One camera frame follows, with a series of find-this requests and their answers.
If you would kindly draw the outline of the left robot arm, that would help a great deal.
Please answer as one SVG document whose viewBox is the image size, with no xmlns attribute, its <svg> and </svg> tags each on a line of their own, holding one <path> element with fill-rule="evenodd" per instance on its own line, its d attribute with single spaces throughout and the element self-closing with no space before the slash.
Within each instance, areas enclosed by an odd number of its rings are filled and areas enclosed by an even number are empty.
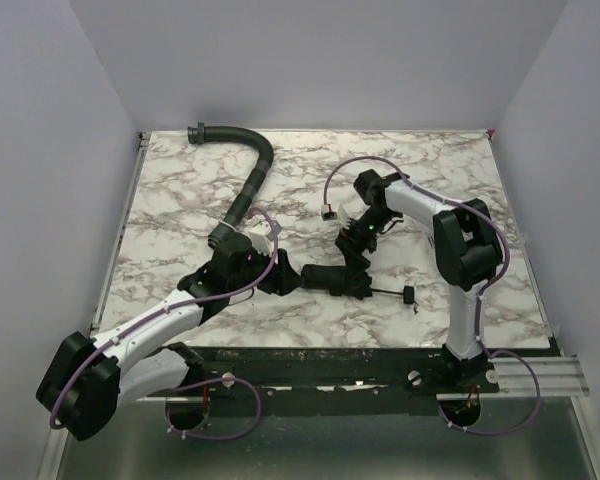
<svg viewBox="0 0 600 480">
<path fill-rule="evenodd" d="M 141 371 L 153 373 L 155 390 L 176 388 L 188 367 L 178 355 L 149 356 L 165 342 L 224 310 L 232 297 L 260 289 L 284 296 L 301 284 L 281 248 L 257 251 L 250 239 L 233 233 L 215 247 L 211 259 L 181 278 L 167 297 L 145 313 L 90 338 L 74 332 L 60 343 L 36 391 L 50 413 L 52 429 L 79 440 L 98 433 L 123 397 L 138 397 Z"/>
</svg>

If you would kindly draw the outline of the black folding umbrella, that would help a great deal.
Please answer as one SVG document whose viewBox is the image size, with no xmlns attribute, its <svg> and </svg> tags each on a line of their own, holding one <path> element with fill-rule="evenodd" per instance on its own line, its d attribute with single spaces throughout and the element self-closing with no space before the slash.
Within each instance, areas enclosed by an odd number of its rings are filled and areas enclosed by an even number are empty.
<svg viewBox="0 0 600 480">
<path fill-rule="evenodd" d="M 300 277 L 301 286 L 306 290 L 326 291 L 331 296 L 352 297 L 358 300 L 370 298 L 374 293 L 394 295 L 400 297 L 404 305 L 411 306 L 415 313 L 419 311 L 413 286 L 406 285 L 399 291 L 374 288 L 372 278 L 365 270 L 307 264 L 302 268 Z"/>
</svg>

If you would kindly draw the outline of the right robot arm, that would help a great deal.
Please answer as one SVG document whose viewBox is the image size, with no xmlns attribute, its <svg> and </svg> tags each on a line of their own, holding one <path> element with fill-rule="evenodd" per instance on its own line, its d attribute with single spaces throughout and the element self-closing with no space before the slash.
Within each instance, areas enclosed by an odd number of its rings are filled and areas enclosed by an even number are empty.
<svg viewBox="0 0 600 480">
<path fill-rule="evenodd" d="M 509 258 L 486 204 L 478 199 L 446 199 L 413 184 L 403 174 L 385 177 L 361 173 L 354 189 L 367 210 L 340 229 L 335 245 L 345 259 L 347 277 L 361 280 L 369 261 L 364 252 L 377 248 L 381 230 L 408 217 L 433 239 L 435 264 L 449 287 L 449 329 L 442 357 L 450 374 L 466 379 L 486 368 L 482 318 L 484 293 L 497 279 L 497 268 Z"/>
</svg>

